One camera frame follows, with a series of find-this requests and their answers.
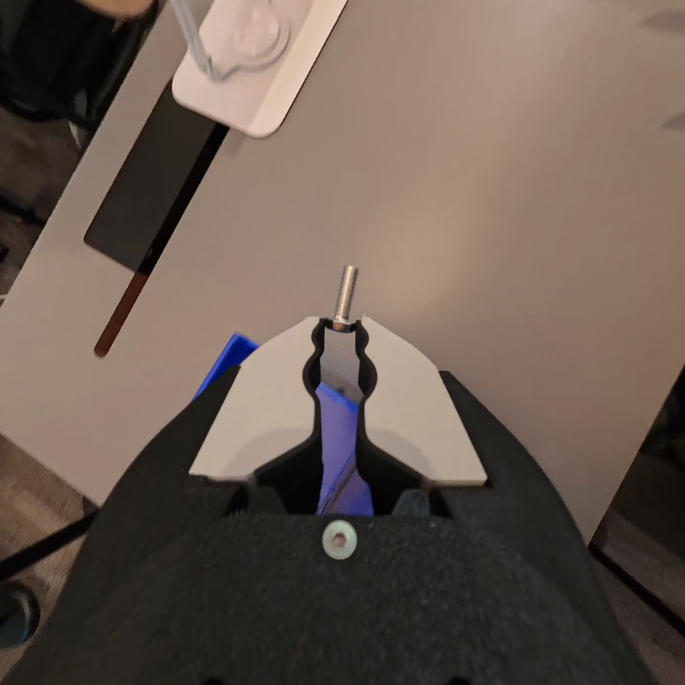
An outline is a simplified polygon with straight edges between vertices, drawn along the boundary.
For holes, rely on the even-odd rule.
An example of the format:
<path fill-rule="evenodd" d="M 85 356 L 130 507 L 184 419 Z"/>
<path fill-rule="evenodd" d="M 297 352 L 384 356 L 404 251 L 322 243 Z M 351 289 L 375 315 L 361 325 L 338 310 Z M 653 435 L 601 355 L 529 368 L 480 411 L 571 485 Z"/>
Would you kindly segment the silver bolt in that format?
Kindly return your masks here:
<path fill-rule="evenodd" d="M 355 321 L 351 318 L 351 309 L 354 301 L 355 287 L 357 284 L 359 269 L 353 265 L 344 267 L 336 307 L 332 319 L 332 329 L 341 333 L 348 333 L 353 330 Z"/>

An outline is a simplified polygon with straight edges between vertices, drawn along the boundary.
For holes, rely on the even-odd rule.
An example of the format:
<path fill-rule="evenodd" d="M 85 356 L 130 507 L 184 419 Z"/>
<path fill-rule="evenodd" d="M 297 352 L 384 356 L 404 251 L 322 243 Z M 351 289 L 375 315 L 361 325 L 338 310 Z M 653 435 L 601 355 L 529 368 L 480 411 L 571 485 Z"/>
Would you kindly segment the black caster wheel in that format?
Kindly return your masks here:
<path fill-rule="evenodd" d="M 33 590 L 19 580 L 1 585 L 1 648 L 22 646 L 40 624 L 40 605 Z"/>

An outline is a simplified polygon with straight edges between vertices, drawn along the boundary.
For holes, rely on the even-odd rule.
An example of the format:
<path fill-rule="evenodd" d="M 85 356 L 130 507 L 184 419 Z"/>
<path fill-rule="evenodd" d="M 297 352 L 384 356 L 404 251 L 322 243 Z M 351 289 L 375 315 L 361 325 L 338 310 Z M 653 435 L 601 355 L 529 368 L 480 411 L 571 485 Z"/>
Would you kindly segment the black mesh office chair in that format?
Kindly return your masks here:
<path fill-rule="evenodd" d="M 94 133 L 159 10 L 158 1 L 2 1 L 1 108 Z"/>

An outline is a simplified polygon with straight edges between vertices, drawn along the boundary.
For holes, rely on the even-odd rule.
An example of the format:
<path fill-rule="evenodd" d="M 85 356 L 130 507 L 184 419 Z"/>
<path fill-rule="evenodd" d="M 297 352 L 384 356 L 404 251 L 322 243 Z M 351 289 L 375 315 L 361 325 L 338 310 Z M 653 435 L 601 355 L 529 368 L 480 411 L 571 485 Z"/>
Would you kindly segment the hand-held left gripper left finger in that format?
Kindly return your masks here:
<path fill-rule="evenodd" d="M 285 510 L 316 514 L 323 482 L 324 320 L 309 316 L 239 366 L 189 474 L 267 487 Z"/>

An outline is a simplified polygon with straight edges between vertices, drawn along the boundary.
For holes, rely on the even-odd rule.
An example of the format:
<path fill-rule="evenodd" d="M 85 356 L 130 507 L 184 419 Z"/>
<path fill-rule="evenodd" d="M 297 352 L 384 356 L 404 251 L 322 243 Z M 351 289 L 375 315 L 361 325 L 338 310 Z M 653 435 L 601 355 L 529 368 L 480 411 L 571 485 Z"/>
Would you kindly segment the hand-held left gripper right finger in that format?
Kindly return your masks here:
<path fill-rule="evenodd" d="M 407 491 L 484 488 L 486 470 L 431 359 L 370 316 L 356 322 L 355 352 L 356 469 L 373 514 L 390 515 Z"/>

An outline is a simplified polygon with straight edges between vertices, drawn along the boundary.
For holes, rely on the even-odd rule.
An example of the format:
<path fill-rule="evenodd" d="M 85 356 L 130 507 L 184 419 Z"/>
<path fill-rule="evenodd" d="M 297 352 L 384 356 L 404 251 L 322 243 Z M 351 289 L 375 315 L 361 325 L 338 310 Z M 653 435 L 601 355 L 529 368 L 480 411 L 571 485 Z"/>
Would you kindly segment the white board stand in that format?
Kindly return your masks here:
<path fill-rule="evenodd" d="M 251 138 L 280 128 L 346 1 L 213 1 L 201 23 L 171 1 L 187 52 L 176 102 Z"/>

